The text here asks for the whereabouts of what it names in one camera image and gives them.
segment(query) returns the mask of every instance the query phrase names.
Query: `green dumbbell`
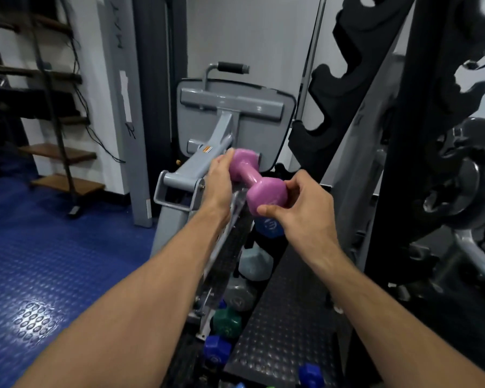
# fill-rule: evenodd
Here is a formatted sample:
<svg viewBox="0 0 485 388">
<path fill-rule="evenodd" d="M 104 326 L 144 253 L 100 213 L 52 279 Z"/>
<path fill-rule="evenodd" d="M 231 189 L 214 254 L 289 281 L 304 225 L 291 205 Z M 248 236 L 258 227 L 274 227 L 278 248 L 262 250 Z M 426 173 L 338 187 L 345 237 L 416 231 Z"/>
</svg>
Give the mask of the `green dumbbell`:
<svg viewBox="0 0 485 388">
<path fill-rule="evenodd" d="M 235 339 L 243 331 L 241 316 L 232 308 L 216 310 L 212 320 L 214 332 L 224 338 Z"/>
</svg>

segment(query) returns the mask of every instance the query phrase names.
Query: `blue rubber floor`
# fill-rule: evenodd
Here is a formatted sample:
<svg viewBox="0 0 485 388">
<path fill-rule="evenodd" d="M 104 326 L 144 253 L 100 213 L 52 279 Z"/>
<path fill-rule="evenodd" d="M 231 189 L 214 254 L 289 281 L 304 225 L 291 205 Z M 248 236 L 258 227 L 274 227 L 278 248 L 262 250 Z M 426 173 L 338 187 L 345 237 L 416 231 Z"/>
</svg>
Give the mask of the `blue rubber floor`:
<svg viewBox="0 0 485 388">
<path fill-rule="evenodd" d="M 147 260 L 154 230 L 135 227 L 130 207 L 104 202 L 67 219 L 66 194 L 29 190 L 29 167 L 0 160 L 0 387 L 10 387 L 63 328 Z"/>
</svg>

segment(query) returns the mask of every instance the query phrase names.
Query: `gray dumbbell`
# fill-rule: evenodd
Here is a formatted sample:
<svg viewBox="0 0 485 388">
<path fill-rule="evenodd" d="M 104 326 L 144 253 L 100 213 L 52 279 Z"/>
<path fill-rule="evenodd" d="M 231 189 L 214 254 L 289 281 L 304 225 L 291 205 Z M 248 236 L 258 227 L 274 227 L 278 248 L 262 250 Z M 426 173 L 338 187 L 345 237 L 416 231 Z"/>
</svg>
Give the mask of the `gray dumbbell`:
<svg viewBox="0 0 485 388">
<path fill-rule="evenodd" d="M 226 286 L 223 299 L 232 309 L 246 312 L 253 308 L 257 299 L 257 290 L 245 278 L 232 276 Z"/>
<path fill-rule="evenodd" d="M 268 280 L 273 271 L 273 257 L 256 243 L 251 249 L 243 249 L 239 272 L 246 279 L 254 282 Z"/>
</svg>

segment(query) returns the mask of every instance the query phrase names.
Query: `black foam grip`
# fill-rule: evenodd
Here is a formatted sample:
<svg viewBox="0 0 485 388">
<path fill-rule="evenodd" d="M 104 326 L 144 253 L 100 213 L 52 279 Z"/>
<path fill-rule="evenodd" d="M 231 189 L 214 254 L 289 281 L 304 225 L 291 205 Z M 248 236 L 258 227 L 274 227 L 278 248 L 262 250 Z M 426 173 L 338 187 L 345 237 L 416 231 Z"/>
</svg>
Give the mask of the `black foam grip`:
<svg viewBox="0 0 485 388">
<path fill-rule="evenodd" d="M 217 70 L 220 72 L 238 73 L 242 75 L 245 73 L 244 69 L 244 64 L 225 63 L 224 61 L 220 61 L 217 63 Z"/>
</svg>

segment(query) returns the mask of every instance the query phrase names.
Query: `pink dumbbell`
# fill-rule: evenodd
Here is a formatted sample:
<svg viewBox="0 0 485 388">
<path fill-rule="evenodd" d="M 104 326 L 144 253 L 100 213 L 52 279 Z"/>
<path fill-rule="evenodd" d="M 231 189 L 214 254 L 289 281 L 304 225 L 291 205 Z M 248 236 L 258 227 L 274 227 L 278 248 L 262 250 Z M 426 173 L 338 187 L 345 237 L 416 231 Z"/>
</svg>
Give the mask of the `pink dumbbell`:
<svg viewBox="0 0 485 388">
<path fill-rule="evenodd" d="M 258 215 L 257 207 L 260 205 L 284 206 L 287 202 L 287 189 L 284 181 L 261 176 L 259 174 L 259 155 L 252 150 L 236 149 L 229 171 L 232 181 L 243 181 L 250 188 L 246 194 L 246 202 L 248 202 L 252 215 Z"/>
</svg>

